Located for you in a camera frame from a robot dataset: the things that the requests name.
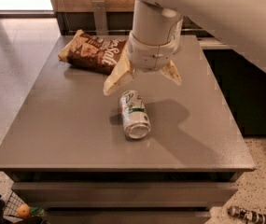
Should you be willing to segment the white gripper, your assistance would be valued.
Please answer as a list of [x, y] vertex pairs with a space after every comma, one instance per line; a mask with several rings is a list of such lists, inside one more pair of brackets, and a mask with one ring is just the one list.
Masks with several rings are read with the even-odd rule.
[[175, 42], [171, 38], [165, 44], [148, 45], [129, 33], [128, 45], [124, 47], [119, 61], [104, 82], [104, 96], [109, 96], [120, 87], [133, 81], [135, 68], [143, 72], [161, 70], [161, 73], [176, 85], [182, 83], [175, 64], [171, 61]]

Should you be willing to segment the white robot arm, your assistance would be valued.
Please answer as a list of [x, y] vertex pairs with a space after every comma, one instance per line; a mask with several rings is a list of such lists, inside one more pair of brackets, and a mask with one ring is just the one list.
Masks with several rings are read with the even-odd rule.
[[131, 82], [135, 70], [159, 71], [179, 85], [172, 56], [184, 16], [266, 72], [266, 0], [135, 0], [133, 29], [104, 95]]

